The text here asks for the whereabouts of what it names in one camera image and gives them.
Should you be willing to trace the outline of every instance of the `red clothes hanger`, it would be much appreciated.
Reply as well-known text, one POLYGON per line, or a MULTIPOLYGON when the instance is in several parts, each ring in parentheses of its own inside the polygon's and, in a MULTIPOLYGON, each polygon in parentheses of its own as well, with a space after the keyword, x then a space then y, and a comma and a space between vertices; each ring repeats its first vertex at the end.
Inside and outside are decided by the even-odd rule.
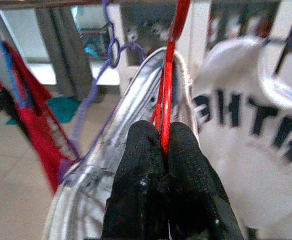
POLYGON ((169 29, 165 62, 161 73, 158 101, 150 122, 156 118, 156 128, 160 131, 160 143, 164 156, 168 156, 170 135, 171 93, 172 93, 172 63, 175 45, 184 28, 190 0, 178 0, 174 20, 169 29))

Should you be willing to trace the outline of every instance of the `white t-shirt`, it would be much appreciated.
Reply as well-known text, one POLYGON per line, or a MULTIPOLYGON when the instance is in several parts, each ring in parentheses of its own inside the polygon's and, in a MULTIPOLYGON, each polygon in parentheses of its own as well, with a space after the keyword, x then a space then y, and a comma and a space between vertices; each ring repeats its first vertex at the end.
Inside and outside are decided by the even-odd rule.
POLYGON ((236 216, 292 239, 292 89, 263 73, 263 40, 216 45, 193 86, 203 153, 236 216))

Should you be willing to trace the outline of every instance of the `gray curtain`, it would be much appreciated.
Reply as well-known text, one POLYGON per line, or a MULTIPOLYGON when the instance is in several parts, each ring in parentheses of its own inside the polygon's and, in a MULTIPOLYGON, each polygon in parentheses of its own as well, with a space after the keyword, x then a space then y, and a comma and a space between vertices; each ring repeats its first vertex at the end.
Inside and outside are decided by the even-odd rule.
POLYGON ((70 8, 39 8, 36 16, 59 92, 82 100, 89 93, 93 77, 70 8))

